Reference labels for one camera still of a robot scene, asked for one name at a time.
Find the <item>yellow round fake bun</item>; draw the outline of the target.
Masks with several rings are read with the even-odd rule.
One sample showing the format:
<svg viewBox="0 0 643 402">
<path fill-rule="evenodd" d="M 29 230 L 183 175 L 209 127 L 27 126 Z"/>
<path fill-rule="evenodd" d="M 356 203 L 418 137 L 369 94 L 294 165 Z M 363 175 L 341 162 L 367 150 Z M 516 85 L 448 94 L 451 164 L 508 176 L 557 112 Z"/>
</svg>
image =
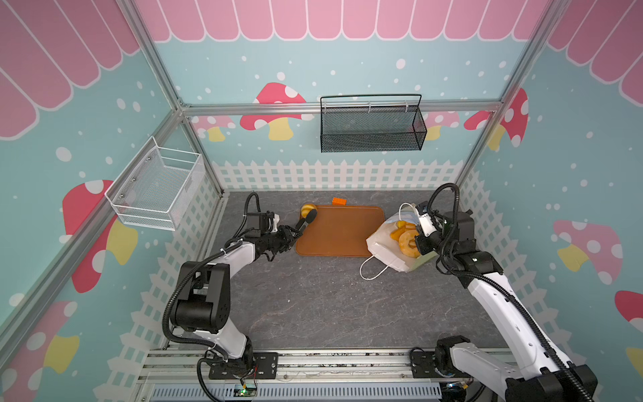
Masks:
<svg viewBox="0 0 643 402">
<path fill-rule="evenodd" d="M 316 205 L 314 205 L 314 204 L 305 204 L 305 205 L 303 205 L 303 206 L 301 207 L 301 217 L 302 217 L 303 219 L 306 219 L 306 217 L 308 216 L 308 214 L 310 214 L 310 213 L 311 213 L 311 211 L 313 211 L 313 210 L 317 210 Z"/>
</svg>

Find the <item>steel tongs with black tips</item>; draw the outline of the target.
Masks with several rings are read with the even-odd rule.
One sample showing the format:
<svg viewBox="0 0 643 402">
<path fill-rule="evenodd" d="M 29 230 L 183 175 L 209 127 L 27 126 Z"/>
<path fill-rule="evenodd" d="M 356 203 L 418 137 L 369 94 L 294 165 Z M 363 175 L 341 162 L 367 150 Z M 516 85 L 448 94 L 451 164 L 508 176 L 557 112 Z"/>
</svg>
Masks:
<svg viewBox="0 0 643 402">
<path fill-rule="evenodd" d="M 317 210 L 316 209 L 311 209 L 305 217 L 302 217 L 299 219 L 299 221 L 296 223 L 294 228 L 291 228 L 291 234 L 294 239 L 299 239 L 306 228 L 311 224 L 317 217 Z"/>
</svg>

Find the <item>white paper bag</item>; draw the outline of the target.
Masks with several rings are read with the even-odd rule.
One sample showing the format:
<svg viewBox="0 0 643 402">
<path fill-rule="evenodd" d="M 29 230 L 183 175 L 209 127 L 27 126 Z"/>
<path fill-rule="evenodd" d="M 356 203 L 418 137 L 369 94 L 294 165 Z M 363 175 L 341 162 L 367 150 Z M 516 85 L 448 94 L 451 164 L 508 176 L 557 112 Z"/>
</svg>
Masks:
<svg viewBox="0 0 643 402">
<path fill-rule="evenodd" d="M 360 266 L 359 274 L 365 281 L 373 281 L 381 276 L 385 271 L 391 269 L 398 272 L 409 273 L 423 264 L 433 261 L 437 258 L 437 253 L 430 252 L 427 255 L 420 255 L 417 259 L 404 256 L 400 252 L 398 242 L 393 241 L 389 235 L 395 230 L 395 223 L 403 220 L 409 223 L 410 229 L 416 229 L 420 224 L 415 204 L 403 203 L 400 205 L 398 213 L 392 218 L 387 219 L 381 226 L 366 239 L 368 251 L 371 256 L 368 257 Z M 384 265 L 382 271 L 372 277 L 366 277 L 363 274 L 364 266 L 370 262 L 378 260 Z"/>
</svg>

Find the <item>twisted ring fake bread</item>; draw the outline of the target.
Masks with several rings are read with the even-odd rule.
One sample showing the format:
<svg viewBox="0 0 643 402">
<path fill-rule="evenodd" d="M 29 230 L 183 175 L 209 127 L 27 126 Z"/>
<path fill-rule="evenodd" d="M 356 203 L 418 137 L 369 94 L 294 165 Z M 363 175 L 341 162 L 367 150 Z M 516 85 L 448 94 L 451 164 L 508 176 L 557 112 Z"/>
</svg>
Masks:
<svg viewBox="0 0 643 402">
<path fill-rule="evenodd" d="M 416 229 L 408 229 L 402 233 L 398 239 L 400 252 L 409 258 L 417 259 L 421 253 L 416 243 L 416 237 L 419 232 Z"/>
</svg>

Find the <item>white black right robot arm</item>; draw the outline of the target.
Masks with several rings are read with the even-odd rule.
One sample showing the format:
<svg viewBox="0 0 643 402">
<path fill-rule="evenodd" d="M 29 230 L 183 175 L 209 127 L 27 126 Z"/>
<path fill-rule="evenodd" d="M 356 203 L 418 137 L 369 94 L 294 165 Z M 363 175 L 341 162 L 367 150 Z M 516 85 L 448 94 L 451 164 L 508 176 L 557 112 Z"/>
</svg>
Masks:
<svg viewBox="0 0 643 402">
<path fill-rule="evenodd" d="M 436 268 L 454 276 L 483 307 L 515 359 L 504 363 L 468 338 L 438 341 L 435 368 L 443 376 L 462 372 L 504 401 L 591 401 L 598 380 L 575 364 L 542 330 L 517 298 L 494 256 L 477 247 L 472 211 L 460 210 L 460 188 L 447 183 L 415 206 L 420 254 L 437 255 Z"/>
</svg>

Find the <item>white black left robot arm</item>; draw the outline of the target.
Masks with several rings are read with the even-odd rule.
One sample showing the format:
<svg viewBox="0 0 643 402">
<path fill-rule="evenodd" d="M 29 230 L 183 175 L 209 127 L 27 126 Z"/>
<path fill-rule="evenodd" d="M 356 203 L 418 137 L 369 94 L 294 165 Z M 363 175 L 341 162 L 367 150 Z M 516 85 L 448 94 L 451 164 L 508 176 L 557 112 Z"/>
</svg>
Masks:
<svg viewBox="0 0 643 402">
<path fill-rule="evenodd" d="M 201 362 L 219 366 L 244 381 L 256 371 L 248 336 L 230 318 L 231 279 L 262 256 L 273 261 L 289 251 L 316 219 L 316 210 L 293 225 L 280 223 L 278 214 L 261 210 L 259 194 L 244 202 L 242 221 L 216 254 L 188 261 L 179 271 L 177 285 L 162 315 L 162 332 L 168 341 L 206 348 Z"/>
</svg>

